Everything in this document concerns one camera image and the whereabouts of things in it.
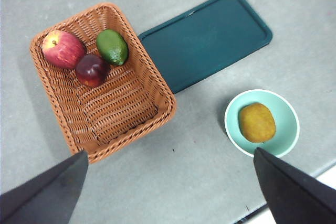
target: kiwi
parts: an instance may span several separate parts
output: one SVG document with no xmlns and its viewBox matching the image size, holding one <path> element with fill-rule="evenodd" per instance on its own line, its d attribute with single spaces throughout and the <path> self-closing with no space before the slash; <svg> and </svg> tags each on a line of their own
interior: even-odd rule
<svg viewBox="0 0 336 224">
<path fill-rule="evenodd" d="M 252 143 L 268 141 L 276 132 L 272 113 L 261 103 L 253 103 L 240 110 L 239 127 L 242 135 Z"/>
</svg>

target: red apple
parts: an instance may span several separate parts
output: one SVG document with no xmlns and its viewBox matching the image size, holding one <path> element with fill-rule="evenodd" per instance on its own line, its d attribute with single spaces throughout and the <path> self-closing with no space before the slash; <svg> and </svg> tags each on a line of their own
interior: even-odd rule
<svg viewBox="0 0 336 224">
<path fill-rule="evenodd" d="M 84 55 L 75 68 L 80 83 L 95 88 L 104 83 L 110 65 L 97 55 Z"/>
<path fill-rule="evenodd" d="M 59 68 L 73 69 L 85 54 L 82 43 L 65 31 L 51 31 L 43 40 L 45 58 Z"/>
</svg>

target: light blue bowl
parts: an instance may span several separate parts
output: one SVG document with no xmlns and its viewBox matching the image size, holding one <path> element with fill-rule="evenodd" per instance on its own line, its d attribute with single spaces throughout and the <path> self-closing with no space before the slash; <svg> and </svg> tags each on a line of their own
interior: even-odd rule
<svg viewBox="0 0 336 224">
<path fill-rule="evenodd" d="M 239 111 L 252 103 L 265 105 L 272 113 L 276 125 L 275 136 L 264 143 L 252 143 L 240 132 Z M 295 146 L 300 133 L 299 119 L 294 108 L 282 96 L 263 89 L 245 91 L 232 99 L 225 111 L 225 130 L 232 143 L 248 156 L 261 147 L 277 157 L 289 153 Z"/>
</svg>

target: dark green tray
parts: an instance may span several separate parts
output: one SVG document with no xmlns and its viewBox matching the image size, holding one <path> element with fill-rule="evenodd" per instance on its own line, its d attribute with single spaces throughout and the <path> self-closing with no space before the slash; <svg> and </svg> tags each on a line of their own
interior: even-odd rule
<svg viewBox="0 0 336 224">
<path fill-rule="evenodd" d="M 272 32 L 246 0 L 208 0 L 139 38 L 177 93 L 269 44 Z"/>
</svg>

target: woven basket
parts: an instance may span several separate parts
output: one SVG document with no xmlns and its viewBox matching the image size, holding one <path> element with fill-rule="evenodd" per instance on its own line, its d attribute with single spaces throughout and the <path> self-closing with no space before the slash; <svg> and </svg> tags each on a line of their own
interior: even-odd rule
<svg viewBox="0 0 336 224">
<path fill-rule="evenodd" d="M 74 34 L 97 54 L 96 37 L 105 29 L 119 32 L 129 58 L 112 67 L 104 84 L 81 85 L 74 70 L 45 60 L 42 42 L 52 30 Z M 37 34 L 30 52 L 71 153 L 86 150 L 97 162 L 169 121 L 176 101 L 129 22 L 117 6 L 101 3 Z"/>
</svg>

